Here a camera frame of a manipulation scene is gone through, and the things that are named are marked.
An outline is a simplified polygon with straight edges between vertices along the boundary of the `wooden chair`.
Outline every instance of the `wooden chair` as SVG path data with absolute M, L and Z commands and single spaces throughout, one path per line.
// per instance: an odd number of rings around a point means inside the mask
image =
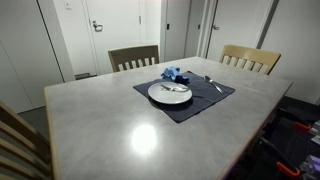
M 238 67 L 238 62 L 240 60 L 242 61 L 240 68 L 247 68 L 248 70 L 255 72 L 260 72 L 262 67 L 266 66 L 264 74 L 269 75 L 280 56 L 281 54 L 275 52 L 235 45 L 225 45 L 220 62 L 224 63 L 224 60 L 226 59 L 226 64 L 230 65 L 233 61 L 232 65 Z
M 0 155 L 0 167 L 12 172 L 0 172 L 0 179 L 16 175 L 27 179 L 52 177 L 49 142 L 1 101 L 0 135 L 0 147 L 8 154 Z
M 109 58 L 111 61 L 113 72 L 119 72 L 121 65 L 123 70 L 133 69 L 135 67 L 159 64 L 158 46 L 140 46 L 124 49 L 110 50 Z

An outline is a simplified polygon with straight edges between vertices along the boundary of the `red object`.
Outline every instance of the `red object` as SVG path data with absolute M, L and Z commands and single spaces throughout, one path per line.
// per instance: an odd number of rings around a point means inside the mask
M 277 167 L 279 170 L 286 176 L 296 179 L 300 175 L 300 170 L 296 169 L 296 172 L 292 172 L 289 168 L 287 168 L 285 165 L 283 165 L 281 162 L 277 162 Z
M 308 132 L 312 128 L 310 125 L 306 126 L 306 125 L 298 123 L 298 122 L 294 122 L 294 126 L 302 131 L 305 131 L 305 132 Z

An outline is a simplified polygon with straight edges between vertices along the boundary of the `dark blue placemat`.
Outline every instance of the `dark blue placemat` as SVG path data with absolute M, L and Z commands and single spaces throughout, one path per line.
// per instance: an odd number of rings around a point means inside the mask
M 167 105 L 158 103 L 149 97 L 148 89 L 151 85 L 158 82 L 167 82 L 168 79 L 156 79 L 151 82 L 136 85 L 133 88 L 142 95 L 149 98 L 150 102 L 157 108 L 164 111 L 175 122 L 180 123 L 187 120 L 193 115 L 203 111 L 216 102 L 226 98 L 232 94 L 235 89 L 216 83 L 224 93 L 220 93 L 212 84 L 206 83 L 203 77 L 193 73 L 182 73 L 183 76 L 189 77 L 189 83 L 185 84 L 192 91 L 192 98 L 182 104 Z

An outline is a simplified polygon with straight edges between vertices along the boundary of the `door handle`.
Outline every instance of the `door handle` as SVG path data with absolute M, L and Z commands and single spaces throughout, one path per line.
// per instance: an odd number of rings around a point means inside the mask
M 220 29 L 220 28 L 217 27 L 215 24 L 212 26 L 212 28 L 213 28 L 214 30 L 219 30 L 219 29 Z
M 103 25 L 97 24 L 97 21 L 92 21 L 92 25 L 96 32 L 101 32 L 103 30 Z

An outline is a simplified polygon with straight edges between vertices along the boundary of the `dining table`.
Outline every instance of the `dining table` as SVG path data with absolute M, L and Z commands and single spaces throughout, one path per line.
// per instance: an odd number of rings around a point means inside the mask
M 177 123 L 133 88 L 162 79 L 168 67 L 207 75 L 234 92 Z M 191 57 L 48 86 L 54 179 L 223 179 L 291 84 Z

